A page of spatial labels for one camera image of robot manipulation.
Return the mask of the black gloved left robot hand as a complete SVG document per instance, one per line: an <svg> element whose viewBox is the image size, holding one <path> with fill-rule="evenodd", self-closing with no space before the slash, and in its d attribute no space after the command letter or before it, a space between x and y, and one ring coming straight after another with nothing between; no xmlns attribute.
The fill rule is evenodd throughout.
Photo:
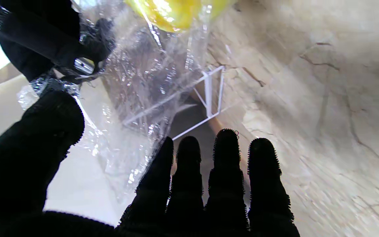
<svg viewBox="0 0 379 237"><path fill-rule="evenodd" d="M44 211L50 182L84 132L83 113L68 93L50 91L0 136L0 237L298 237L273 144L249 147L251 206L244 203L238 136L215 138L209 199L203 204L197 139L165 138L140 180L136 196L112 226L74 214Z"/></svg>

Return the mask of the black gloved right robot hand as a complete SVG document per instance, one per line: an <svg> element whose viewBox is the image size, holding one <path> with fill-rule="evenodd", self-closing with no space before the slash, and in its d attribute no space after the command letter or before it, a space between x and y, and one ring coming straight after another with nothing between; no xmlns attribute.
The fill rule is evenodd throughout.
<svg viewBox="0 0 379 237"><path fill-rule="evenodd" d="M28 81L52 69L74 84L92 81L114 48L113 23L101 18L80 36L70 0L0 0L0 46Z"/></svg>

